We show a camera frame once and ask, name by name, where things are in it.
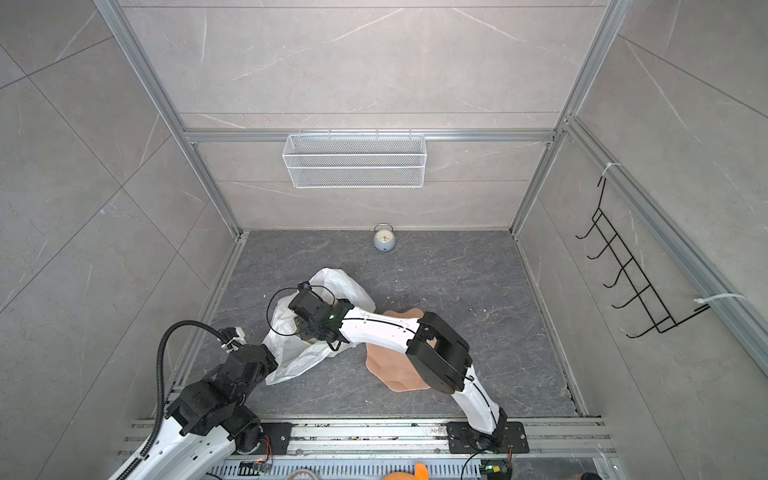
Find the white plastic bag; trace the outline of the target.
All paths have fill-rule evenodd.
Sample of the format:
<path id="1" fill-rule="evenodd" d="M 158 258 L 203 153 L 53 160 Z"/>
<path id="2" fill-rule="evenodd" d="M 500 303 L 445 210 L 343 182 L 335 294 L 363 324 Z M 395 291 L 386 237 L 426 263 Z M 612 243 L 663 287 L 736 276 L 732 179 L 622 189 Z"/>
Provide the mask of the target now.
<path id="1" fill-rule="evenodd" d="M 312 291 L 328 303 L 346 299 L 367 311 L 376 308 L 368 292 L 344 270 L 323 268 L 310 278 L 309 284 Z M 332 349 L 326 341 L 317 339 L 305 322 L 288 308 L 296 295 L 296 288 L 289 288 L 278 293 L 277 300 L 271 300 L 268 307 L 271 329 L 263 344 L 278 364 L 277 369 L 265 379 L 269 386 L 297 378 L 326 358 L 355 346 L 355 343 L 342 343 L 338 349 Z"/>

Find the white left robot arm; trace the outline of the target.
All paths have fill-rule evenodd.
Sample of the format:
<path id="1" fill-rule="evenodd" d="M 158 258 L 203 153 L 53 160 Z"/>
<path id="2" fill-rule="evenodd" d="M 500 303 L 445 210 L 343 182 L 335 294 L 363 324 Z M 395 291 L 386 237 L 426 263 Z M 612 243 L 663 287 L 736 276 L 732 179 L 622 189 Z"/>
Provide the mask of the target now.
<path id="1" fill-rule="evenodd" d="M 201 479 L 230 455 L 266 442 L 260 418 L 245 405 L 277 369 L 265 345 L 244 345 L 203 379 L 187 385 L 158 427 L 114 479 Z"/>

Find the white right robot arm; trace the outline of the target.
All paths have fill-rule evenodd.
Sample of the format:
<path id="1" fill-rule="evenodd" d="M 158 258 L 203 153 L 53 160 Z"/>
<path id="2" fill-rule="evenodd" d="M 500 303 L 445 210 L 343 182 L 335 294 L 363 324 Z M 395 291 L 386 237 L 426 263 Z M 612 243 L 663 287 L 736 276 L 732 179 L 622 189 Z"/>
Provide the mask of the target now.
<path id="1" fill-rule="evenodd" d="M 298 331 L 336 350 L 365 343 L 403 354 L 430 388 L 451 396 L 464 412 L 479 449 L 501 448 L 507 415 L 481 385 L 469 345 L 433 312 L 396 318 L 365 311 L 347 299 L 326 302 L 310 289 L 288 304 Z"/>

